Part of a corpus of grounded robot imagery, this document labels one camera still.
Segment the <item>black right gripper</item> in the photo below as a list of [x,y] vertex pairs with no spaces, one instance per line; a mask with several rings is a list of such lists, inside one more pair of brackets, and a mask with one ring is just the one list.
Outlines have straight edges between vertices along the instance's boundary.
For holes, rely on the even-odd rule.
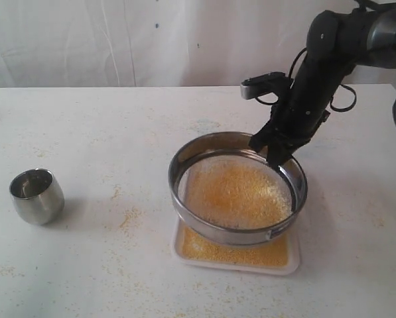
[[269,121],[250,138],[249,147],[255,152],[267,147],[268,165],[274,169],[282,166],[327,119],[329,102],[329,95],[288,95],[278,99],[271,106]]

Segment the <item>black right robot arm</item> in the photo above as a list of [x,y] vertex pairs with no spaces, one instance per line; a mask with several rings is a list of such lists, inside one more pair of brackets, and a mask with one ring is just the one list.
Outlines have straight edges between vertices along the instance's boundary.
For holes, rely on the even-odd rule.
[[[333,96],[356,66],[396,69],[396,3],[358,1],[351,13],[323,11],[313,20],[306,46],[295,58],[297,73],[271,72],[241,83],[241,96],[259,100],[273,93],[269,121],[249,141],[252,150],[267,149],[270,167],[287,162],[308,144],[330,112]],[[396,126],[396,99],[392,106]]]

